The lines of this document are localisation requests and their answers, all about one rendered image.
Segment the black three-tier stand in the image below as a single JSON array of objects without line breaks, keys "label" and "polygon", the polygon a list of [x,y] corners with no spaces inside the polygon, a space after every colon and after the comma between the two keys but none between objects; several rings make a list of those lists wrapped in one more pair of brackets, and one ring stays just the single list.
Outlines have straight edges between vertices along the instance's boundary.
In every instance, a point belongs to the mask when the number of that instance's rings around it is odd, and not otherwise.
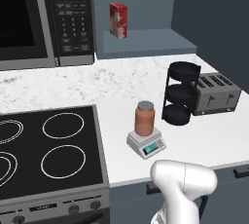
[{"label": "black three-tier stand", "polygon": [[200,65],[187,61],[172,62],[167,71],[161,118],[173,126],[184,126],[196,104]]}]

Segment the grey digital scale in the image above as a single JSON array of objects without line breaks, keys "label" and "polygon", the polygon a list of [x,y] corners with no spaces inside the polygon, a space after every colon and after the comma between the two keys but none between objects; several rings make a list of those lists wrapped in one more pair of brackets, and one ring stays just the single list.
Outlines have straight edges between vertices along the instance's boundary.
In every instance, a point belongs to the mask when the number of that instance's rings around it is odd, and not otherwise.
[{"label": "grey digital scale", "polygon": [[143,159],[148,159],[166,148],[161,132],[157,128],[148,136],[140,136],[132,131],[128,134],[126,143]]}]

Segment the blue-grey open cabinet shelf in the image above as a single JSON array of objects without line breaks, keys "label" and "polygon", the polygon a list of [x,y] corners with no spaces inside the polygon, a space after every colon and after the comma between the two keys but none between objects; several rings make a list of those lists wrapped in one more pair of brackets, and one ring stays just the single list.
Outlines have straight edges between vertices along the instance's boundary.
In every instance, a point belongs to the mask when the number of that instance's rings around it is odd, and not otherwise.
[{"label": "blue-grey open cabinet shelf", "polygon": [[[93,0],[97,57],[193,54],[196,45],[171,28],[174,0]],[[110,33],[109,5],[127,6],[127,37]]]}]

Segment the black hob with steel front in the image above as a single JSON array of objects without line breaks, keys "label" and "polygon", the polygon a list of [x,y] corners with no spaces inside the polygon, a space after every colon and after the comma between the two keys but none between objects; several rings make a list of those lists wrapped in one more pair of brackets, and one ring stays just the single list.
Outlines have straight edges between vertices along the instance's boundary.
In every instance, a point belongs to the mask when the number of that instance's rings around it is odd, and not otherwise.
[{"label": "black hob with steel front", "polygon": [[0,114],[0,224],[110,224],[94,105]]}]

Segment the orange honey jar grey lid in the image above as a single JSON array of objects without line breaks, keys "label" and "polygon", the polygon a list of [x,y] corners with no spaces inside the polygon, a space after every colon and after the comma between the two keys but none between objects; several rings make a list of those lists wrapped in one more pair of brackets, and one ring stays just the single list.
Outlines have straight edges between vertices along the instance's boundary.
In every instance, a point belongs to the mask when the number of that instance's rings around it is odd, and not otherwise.
[{"label": "orange honey jar grey lid", "polygon": [[134,130],[140,136],[148,136],[154,130],[154,104],[148,100],[139,101],[135,110]]}]

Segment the blue-grey drawer front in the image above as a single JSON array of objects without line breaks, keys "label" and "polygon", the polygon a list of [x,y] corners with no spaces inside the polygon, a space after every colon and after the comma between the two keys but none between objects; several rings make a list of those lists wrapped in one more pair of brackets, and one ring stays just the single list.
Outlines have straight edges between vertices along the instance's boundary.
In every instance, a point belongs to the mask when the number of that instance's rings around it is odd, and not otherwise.
[{"label": "blue-grey drawer front", "polygon": [[[200,224],[249,224],[249,177],[235,178],[233,170],[248,171],[249,165],[216,169],[218,185],[208,199],[198,198]],[[163,204],[161,193],[147,195],[151,181],[110,189],[110,224],[151,224]]]}]

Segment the black and grey microwave oven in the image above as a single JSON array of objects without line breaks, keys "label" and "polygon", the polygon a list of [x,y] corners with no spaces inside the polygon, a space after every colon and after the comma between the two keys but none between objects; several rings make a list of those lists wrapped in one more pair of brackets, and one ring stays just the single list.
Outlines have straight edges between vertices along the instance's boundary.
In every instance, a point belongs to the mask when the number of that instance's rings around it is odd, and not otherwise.
[{"label": "black and grey microwave oven", "polygon": [[94,63],[92,0],[0,0],[0,71]]}]

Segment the blue-grey cabinet door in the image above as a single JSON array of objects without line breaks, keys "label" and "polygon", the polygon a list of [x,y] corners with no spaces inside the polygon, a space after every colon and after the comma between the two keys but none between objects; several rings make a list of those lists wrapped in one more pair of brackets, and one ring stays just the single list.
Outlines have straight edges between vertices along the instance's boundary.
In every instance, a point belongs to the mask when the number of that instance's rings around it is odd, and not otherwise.
[{"label": "blue-grey cabinet door", "polygon": [[174,0],[171,28],[249,93],[249,0]]}]

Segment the red and white box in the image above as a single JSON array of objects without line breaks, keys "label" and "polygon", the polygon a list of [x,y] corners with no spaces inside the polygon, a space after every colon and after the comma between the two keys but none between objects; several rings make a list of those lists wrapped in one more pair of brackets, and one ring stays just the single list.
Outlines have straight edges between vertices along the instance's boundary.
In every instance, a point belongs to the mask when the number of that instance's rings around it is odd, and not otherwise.
[{"label": "red and white box", "polygon": [[117,39],[125,39],[127,32],[127,6],[121,3],[111,3],[110,32]]}]

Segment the grey four-slot toaster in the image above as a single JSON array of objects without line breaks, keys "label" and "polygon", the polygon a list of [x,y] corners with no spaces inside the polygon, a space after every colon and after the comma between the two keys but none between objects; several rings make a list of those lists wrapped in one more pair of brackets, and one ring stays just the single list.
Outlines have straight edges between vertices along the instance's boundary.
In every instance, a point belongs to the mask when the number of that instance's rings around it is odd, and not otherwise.
[{"label": "grey four-slot toaster", "polygon": [[194,115],[232,112],[239,101],[241,88],[219,72],[202,73],[196,86]]}]

